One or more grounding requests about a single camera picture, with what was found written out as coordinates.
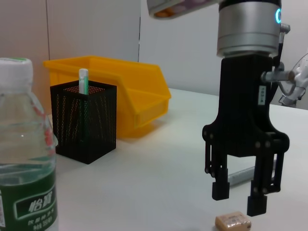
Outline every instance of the white wall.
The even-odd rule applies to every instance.
[[[0,1],[0,56],[32,60],[33,91],[43,106],[50,108],[48,73],[42,65],[49,58],[44,0]]]
[[[308,47],[308,1],[282,0],[282,21],[292,27],[285,37],[282,60],[292,68]],[[220,61],[216,57],[218,5],[159,21],[148,16],[141,0],[140,62],[161,66],[171,88],[219,94]],[[275,102],[281,95],[279,91]],[[308,95],[299,107],[308,109]]]
[[[43,61],[90,54],[137,61],[139,18],[140,0],[1,0],[0,56],[32,60],[33,90],[49,113]]]
[[[140,0],[48,0],[51,59],[99,55],[137,61]]]

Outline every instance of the blue indicator light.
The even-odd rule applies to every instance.
[[[281,23],[281,9],[278,9],[278,10],[276,11],[276,22],[277,22],[278,24]]]

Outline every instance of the white bottle cap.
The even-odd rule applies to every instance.
[[[0,58],[0,92],[31,91],[32,81],[31,60]]]

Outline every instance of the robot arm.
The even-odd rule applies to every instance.
[[[296,107],[297,100],[301,100],[306,93],[306,88],[308,87],[308,57],[305,56],[300,66],[295,70],[295,83],[296,86],[294,91],[290,91],[290,95],[284,94],[282,105],[288,107]]]
[[[172,19],[219,3],[217,54],[223,57],[219,109],[216,120],[203,128],[205,172],[215,178],[212,198],[228,199],[227,156],[255,156],[247,214],[266,213],[266,194],[281,190],[284,153],[290,146],[288,136],[270,122],[269,107],[280,81],[295,78],[292,71],[272,71],[280,64],[280,38],[285,32],[281,0],[147,1],[150,15],[158,19]]]
[[[173,19],[223,0],[147,0],[150,16]]]

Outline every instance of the green bottle label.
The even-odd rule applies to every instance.
[[[45,231],[57,216],[55,170],[33,183],[0,186],[0,231]]]

